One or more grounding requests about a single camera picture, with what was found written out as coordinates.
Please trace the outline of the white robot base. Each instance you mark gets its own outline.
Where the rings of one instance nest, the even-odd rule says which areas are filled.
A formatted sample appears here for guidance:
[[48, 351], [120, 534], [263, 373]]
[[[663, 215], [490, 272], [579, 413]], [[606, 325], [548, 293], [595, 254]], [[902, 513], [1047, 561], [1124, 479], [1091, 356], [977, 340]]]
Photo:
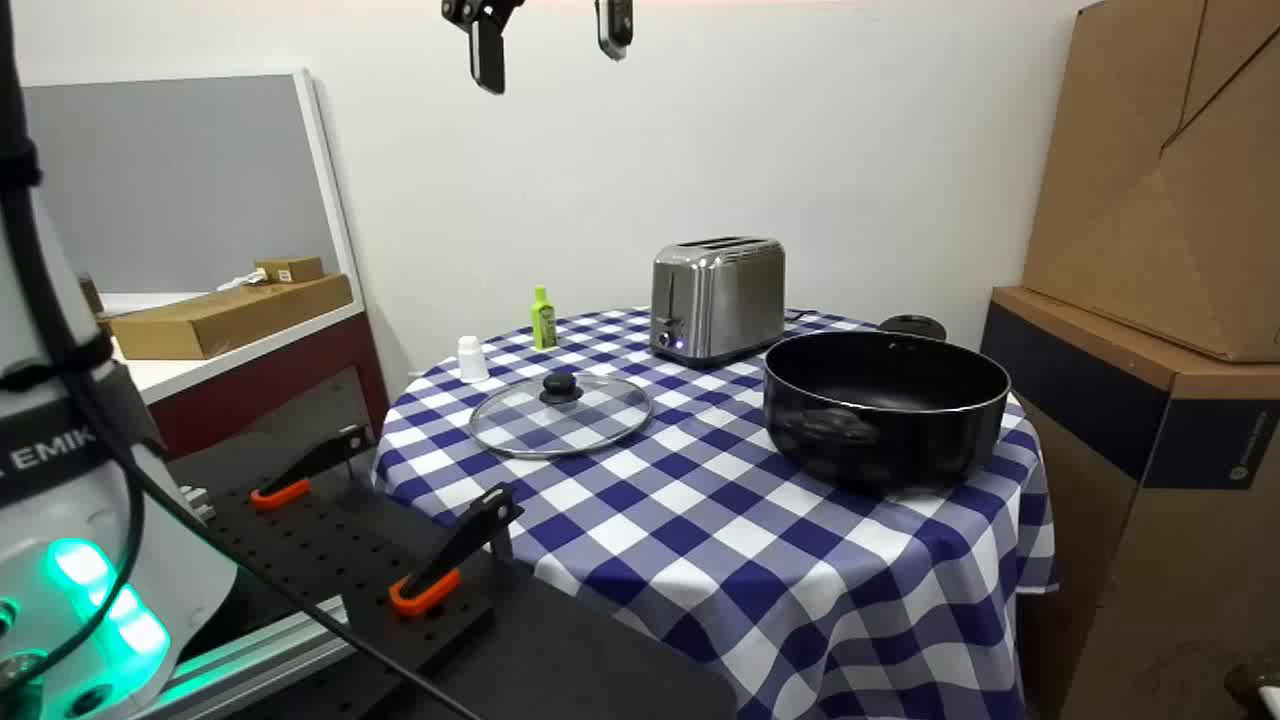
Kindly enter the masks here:
[[41, 246], [34, 143], [2, 123], [2, 720], [145, 720], [234, 565], [176, 497], [77, 278]]

